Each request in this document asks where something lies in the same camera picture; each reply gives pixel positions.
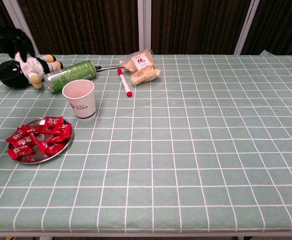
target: yellow toy foot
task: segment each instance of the yellow toy foot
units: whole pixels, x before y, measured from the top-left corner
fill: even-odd
[[[34,75],[30,78],[30,83],[37,89],[42,87],[42,80],[38,75]]]
[[[50,55],[50,54],[47,54],[47,61],[49,63],[53,63],[56,59],[54,58],[54,56]]]
[[[61,62],[55,61],[55,64],[56,64],[57,70],[60,70],[61,69]]]

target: plush toy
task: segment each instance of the plush toy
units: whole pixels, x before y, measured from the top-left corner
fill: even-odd
[[[0,64],[0,74],[6,76],[2,82],[9,87],[24,88],[28,84],[32,84],[39,89],[42,86],[42,79],[45,74],[62,68],[62,63],[56,61],[53,55],[27,56],[27,61],[24,62],[18,52],[15,60]]]

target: metal plate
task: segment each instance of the metal plate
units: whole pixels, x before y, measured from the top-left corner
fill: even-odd
[[[69,124],[69,122],[67,120],[64,120],[64,123],[65,124]],[[34,120],[32,122],[30,122],[29,126],[35,126],[35,125],[44,125],[45,124],[45,118],[40,118],[40,119],[37,119],[37,120]],[[44,163],[46,161],[49,161],[51,160],[52,158],[54,158],[55,156],[59,155],[64,149],[66,149],[68,147],[68,145],[70,144],[72,138],[74,136],[74,131],[73,129],[71,129],[71,137],[67,140],[67,143],[66,145],[64,146],[63,149],[61,149],[58,153],[56,153],[55,155],[53,156],[48,156],[46,154],[42,154],[38,148],[38,146],[35,146],[33,149],[35,150],[34,153],[31,153],[29,155],[26,155],[26,156],[22,156],[21,158],[15,160],[21,164],[40,164],[40,163]],[[51,135],[49,134],[38,134],[36,136],[36,138],[39,140],[39,141],[44,141],[48,138],[50,138]]]

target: red candy wrapper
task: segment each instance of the red candy wrapper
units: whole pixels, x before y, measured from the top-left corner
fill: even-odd
[[[45,127],[44,125],[39,129],[40,134],[49,134],[49,135],[56,135],[62,136],[64,133],[56,128]]]
[[[21,146],[32,146],[32,145],[36,145],[37,142],[33,141],[30,136],[24,136],[22,138],[19,138],[15,141],[11,142],[12,146],[14,146],[15,148],[17,147],[21,147]]]
[[[13,142],[15,142],[17,139],[22,138],[22,130],[21,128],[17,128],[17,130],[15,131],[14,134],[11,135],[11,137],[7,138],[6,141],[9,142],[10,144],[12,144]]]
[[[66,138],[70,138],[71,136],[71,123],[67,124],[67,125],[62,125],[59,129],[61,130],[61,132],[63,132],[64,136]]]
[[[38,143],[37,146],[42,154],[45,154],[47,152],[48,147],[49,147],[49,145],[46,142],[40,142],[40,143]]]
[[[50,117],[47,116],[45,119],[45,128],[54,128],[58,129],[64,124],[64,118],[62,116],[59,117]]]
[[[22,156],[28,155],[33,152],[34,150],[27,145],[11,148],[8,150],[8,154],[10,155],[12,160],[16,160]]]
[[[22,157],[21,161],[31,163],[35,161],[36,154],[31,146],[37,145],[42,154],[53,156],[65,147],[71,133],[71,124],[64,124],[62,116],[46,117],[44,125],[23,125],[17,128],[17,131],[7,139],[7,142],[14,147],[8,150],[8,154],[13,160]],[[43,134],[52,135],[52,137],[39,141],[38,138],[46,137]]]
[[[29,137],[31,138],[32,142],[35,143],[35,145],[40,143],[39,140],[35,137],[35,135],[33,133],[30,133]]]
[[[36,125],[36,126],[23,125],[21,129],[24,135],[27,135],[30,133],[37,134],[39,133],[39,127],[40,127],[39,125]]]
[[[56,153],[60,152],[65,145],[66,143],[53,144],[52,146],[48,147],[46,154],[50,156],[55,155]]]
[[[52,136],[51,138],[44,140],[45,143],[47,144],[57,144],[57,143],[62,143],[64,140],[66,140],[67,137],[62,135],[62,136]]]

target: marker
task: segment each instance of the marker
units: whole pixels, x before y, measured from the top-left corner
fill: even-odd
[[[129,85],[128,85],[128,83],[127,83],[127,81],[125,79],[125,76],[122,73],[121,69],[118,69],[117,73],[118,73],[118,76],[120,77],[121,84],[124,87],[124,90],[125,90],[125,92],[127,94],[127,97],[129,97],[129,98],[132,97],[132,91],[130,90]]]

